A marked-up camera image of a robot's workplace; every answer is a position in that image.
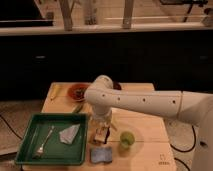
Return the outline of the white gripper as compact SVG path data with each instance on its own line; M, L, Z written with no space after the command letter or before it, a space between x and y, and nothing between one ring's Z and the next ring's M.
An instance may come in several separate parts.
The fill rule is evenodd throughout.
M105 109L99 110L94 109L92 113L92 123L100 127L110 127L112 121L112 110ZM110 128L108 128L104 144L107 144L108 137L110 136Z

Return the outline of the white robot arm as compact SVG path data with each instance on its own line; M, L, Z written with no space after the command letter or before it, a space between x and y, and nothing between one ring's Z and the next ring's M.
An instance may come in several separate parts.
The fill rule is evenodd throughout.
M119 108L198 126L191 171L213 171L213 94L116 90L110 77L100 75L86 89L84 97L99 121L108 118L112 108Z

